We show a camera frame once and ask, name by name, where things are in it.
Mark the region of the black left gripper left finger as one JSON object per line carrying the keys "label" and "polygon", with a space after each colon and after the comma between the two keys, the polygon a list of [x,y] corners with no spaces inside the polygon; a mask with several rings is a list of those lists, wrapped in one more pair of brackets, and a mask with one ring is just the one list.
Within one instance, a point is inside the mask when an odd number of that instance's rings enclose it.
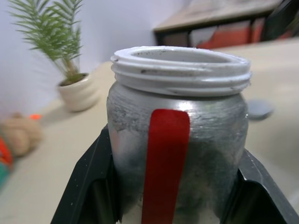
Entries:
{"label": "black left gripper left finger", "polygon": [[78,160],[50,224],[117,224],[115,169],[108,127]]}

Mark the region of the grey round jar lid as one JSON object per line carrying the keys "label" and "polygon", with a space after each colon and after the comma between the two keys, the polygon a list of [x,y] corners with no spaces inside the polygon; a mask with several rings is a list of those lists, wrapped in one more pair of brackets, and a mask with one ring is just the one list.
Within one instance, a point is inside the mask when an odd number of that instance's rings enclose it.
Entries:
{"label": "grey round jar lid", "polygon": [[274,106],[264,99],[251,99],[247,101],[249,120],[264,120],[271,116]]}

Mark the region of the green plant in white pot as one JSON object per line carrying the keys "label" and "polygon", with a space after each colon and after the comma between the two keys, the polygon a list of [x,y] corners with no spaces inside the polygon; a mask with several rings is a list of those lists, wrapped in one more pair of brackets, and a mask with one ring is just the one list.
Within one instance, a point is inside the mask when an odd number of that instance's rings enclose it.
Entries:
{"label": "green plant in white pot", "polygon": [[8,0],[18,32],[32,50],[43,53],[64,76],[57,89],[70,112],[99,100],[94,77],[80,70],[81,27],[76,18],[83,0]]}

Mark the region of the wooden shelf with black frame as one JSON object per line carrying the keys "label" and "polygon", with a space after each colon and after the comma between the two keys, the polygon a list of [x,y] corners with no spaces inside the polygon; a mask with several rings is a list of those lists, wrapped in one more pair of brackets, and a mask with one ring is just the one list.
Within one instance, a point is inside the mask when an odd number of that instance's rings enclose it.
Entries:
{"label": "wooden shelf with black frame", "polygon": [[249,21],[248,42],[251,42],[253,25],[257,19],[267,18],[289,4],[299,5],[299,0],[219,0],[217,6],[215,2],[210,0],[206,10],[202,8],[202,2],[191,3],[155,27],[153,32],[157,45],[170,46],[166,41],[169,36],[184,35],[185,42],[178,46],[191,47],[191,33],[194,30],[244,21]]}

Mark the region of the silver jar with red stripe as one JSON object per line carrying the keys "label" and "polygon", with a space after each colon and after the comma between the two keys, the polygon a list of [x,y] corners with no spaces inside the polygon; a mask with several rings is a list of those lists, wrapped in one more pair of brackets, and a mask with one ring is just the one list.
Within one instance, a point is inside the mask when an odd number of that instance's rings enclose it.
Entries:
{"label": "silver jar with red stripe", "polygon": [[116,51],[107,124],[121,224],[221,224],[248,130],[248,60],[207,49]]}

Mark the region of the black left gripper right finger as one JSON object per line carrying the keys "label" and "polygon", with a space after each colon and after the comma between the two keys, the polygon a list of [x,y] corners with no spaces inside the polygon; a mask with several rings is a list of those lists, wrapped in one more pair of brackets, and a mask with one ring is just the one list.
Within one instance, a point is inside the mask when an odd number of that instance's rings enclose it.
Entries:
{"label": "black left gripper right finger", "polygon": [[299,216],[263,164],[245,149],[220,224],[299,224]]}

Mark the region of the orange and teal toy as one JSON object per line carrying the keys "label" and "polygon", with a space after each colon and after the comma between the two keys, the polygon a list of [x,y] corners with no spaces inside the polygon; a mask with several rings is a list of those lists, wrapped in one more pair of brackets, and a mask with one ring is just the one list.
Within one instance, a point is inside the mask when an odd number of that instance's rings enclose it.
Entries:
{"label": "orange and teal toy", "polygon": [[0,136],[0,188],[8,179],[13,168],[14,157],[6,143]]}

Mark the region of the beige knitted plush toy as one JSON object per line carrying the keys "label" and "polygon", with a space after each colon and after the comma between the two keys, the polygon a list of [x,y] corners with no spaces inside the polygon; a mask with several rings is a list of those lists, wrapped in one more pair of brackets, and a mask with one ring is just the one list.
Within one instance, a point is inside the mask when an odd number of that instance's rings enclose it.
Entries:
{"label": "beige knitted plush toy", "polygon": [[43,139],[40,115],[23,116],[15,113],[0,122],[0,136],[8,143],[16,157],[23,157],[34,150]]}

